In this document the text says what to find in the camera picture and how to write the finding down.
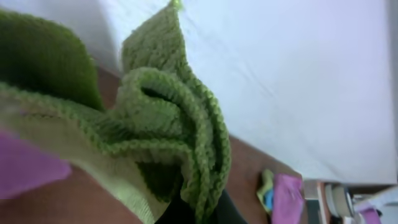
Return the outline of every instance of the brown floor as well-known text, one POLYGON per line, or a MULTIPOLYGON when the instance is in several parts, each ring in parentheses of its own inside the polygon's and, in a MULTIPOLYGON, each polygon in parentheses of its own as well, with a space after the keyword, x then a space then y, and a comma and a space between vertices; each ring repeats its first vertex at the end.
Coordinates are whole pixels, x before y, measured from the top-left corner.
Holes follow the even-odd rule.
MULTIPOLYGON (((106 106, 114 103, 119 80, 99 73, 99 88, 106 106)), ((300 176, 289 167, 231 137, 233 163, 226 189, 248 223, 268 223, 256 196, 262 170, 300 176)), ((7 224, 101 224, 140 223, 82 170, 73 175, 0 205, 0 223, 7 224)))

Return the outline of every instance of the white bedsheet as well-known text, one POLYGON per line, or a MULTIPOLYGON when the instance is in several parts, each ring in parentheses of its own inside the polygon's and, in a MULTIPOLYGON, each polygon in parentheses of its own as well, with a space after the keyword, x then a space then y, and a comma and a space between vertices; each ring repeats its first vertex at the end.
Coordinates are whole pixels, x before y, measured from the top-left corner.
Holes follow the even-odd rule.
MULTIPOLYGON (((117 69, 121 42, 168 0, 0 0, 71 27, 117 69)), ((380 0, 186 0, 188 61, 231 134, 306 178, 395 183, 389 36, 380 0)))

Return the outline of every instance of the pink cloth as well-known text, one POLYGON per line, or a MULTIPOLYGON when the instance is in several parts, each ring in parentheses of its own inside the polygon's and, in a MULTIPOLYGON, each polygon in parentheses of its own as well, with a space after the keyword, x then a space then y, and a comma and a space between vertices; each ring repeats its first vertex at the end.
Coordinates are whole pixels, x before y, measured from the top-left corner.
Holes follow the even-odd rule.
POLYGON ((64 179, 70 172, 66 161, 41 153, 27 142, 0 132, 0 199, 64 179))
POLYGON ((369 208, 361 212, 362 217, 365 219, 366 224, 381 224, 379 214, 374 208, 369 208))
POLYGON ((301 195, 303 181, 285 174, 274 178, 274 204, 272 224, 298 224, 303 211, 301 195))

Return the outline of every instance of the green towel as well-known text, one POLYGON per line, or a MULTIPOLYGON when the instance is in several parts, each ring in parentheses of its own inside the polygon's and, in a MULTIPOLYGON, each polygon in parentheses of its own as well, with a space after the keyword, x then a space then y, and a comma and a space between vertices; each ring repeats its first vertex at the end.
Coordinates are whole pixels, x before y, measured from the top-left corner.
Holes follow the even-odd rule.
POLYGON ((177 5, 136 29, 124 76, 105 110, 84 45, 67 28, 0 12, 0 100, 20 113, 6 125, 91 174, 144 223, 180 194, 208 223, 231 165, 218 102, 185 55, 177 5))

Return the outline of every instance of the blue object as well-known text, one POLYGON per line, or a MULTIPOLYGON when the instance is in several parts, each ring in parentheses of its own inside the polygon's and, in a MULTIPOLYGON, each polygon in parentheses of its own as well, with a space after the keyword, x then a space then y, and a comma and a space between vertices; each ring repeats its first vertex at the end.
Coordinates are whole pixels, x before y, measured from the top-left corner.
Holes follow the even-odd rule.
POLYGON ((270 189, 264 195, 264 203, 272 211, 272 203, 274 201, 274 189, 270 189))

